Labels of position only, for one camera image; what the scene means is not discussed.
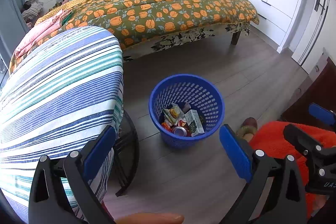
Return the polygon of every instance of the human hand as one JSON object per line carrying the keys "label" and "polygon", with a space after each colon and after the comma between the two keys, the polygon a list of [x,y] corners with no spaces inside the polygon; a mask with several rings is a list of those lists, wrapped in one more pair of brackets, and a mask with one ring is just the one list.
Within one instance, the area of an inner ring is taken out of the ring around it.
{"label": "human hand", "polygon": [[138,213],[116,219],[116,224],[182,224],[184,216],[179,214]]}

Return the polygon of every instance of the basket rim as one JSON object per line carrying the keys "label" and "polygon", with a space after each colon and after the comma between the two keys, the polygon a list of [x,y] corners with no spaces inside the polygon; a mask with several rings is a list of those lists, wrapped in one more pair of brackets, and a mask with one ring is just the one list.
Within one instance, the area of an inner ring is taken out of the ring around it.
{"label": "basket rim", "polygon": [[[202,134],[202,135],[199,135],[199,136],[196,136],[196,137],[182,137],[182,136],[178,136],[178,135],[175,135],[171,132],[169,132],[168,130],[164,129],[162,127],[162,125],[160,125],[160,123],[157,121],[157,119],[155,118],[155,114],[154,114],[154,111],[152,109],[152,103],[153,103],[153,97],[154,97],[154,94],[155,92],[157,91],[157,89],[162,85],[162,83],[172,79],[172,78],[175,78],[175,77],[181,77],[181,76],[188,76],[188,77],[195,77],[195,78],[198,78],[199,80],[202,80],[202,81],[205,81],[207,82],[209,85],[211,85],[214,90],[219,94],[219,97],[221,99],[221,102],[222,102],[222,114],[219,118],[219,120],[221,121],[220,123],[218,123],[217,125],[215,125],[213,127],[213,129],[211,129],[210,131],[206,132],[205,134]],[[216,132],[216,130],[221,126],[223,120],[224,120],[224,115],[225,115],[225,105],[224,105],[224,100],[223,100],[223,97],[222,97],[222,94],[219,92],[219,90],[215,87],[215,85],[211,82],[209,82],[208,80],[198,76],[198,75],[191,75],[191,74],[187,74],[187,73],[181,73],[181,74],[177,74],[177,75],[171,75],[169,77],[166,77],[164,78],[163,80],[161,80],[156,86],[155,88],[152,90],[151,92],[151,95],[150,95],[150,98],[149,98],[149,102],[148,102],[148,109],[149,109],[149,114],[150,114],[150,117],[151,117],[151,120],[152,122],[154,123],[154,125],[157,127],[157,129],[159,129],[161,132],[175,138],[175,139],[179,139],[179,140],[188,140],[188,141],[194,141],[194,140],[200,140],[200,139],[204,139],[212,134],[214,134]]]}

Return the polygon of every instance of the can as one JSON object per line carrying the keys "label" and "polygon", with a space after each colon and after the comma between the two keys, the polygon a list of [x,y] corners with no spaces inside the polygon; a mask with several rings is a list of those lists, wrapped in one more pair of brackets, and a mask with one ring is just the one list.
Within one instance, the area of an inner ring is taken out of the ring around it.
{"label": "can", "polygon": [[187,136],[187,130],[184,127],[174,127],[171,132],[177,136]]}

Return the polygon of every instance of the drawer handle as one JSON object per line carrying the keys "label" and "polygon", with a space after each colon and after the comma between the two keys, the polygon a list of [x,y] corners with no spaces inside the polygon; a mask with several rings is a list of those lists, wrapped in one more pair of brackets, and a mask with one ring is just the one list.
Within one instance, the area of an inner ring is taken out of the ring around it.
{"label": "drawer handle", "polygon": [[271,4],[267,3],[266,1],[263,1],[263,0],[262,0],[262,2],[266,3],[266,4],[269,5],[269,6],[272,6]]}
{"label": "drawer handle", "polygon": [[260,14],[258,14],[260,17],[262,17],[263,19],[266,19],[267,20],[267,18],[266,17],[263,17],[262,15],[260,15]]}

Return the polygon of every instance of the brown shoe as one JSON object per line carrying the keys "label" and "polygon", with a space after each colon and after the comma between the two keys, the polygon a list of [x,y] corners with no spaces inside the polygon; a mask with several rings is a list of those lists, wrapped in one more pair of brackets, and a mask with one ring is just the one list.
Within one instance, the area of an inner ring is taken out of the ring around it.
{"label": "brown shoe", "polygon": [[247,118],[237,130],[236,135],[239,138],[250,142],[258,131],[258,124],[255,118]]}

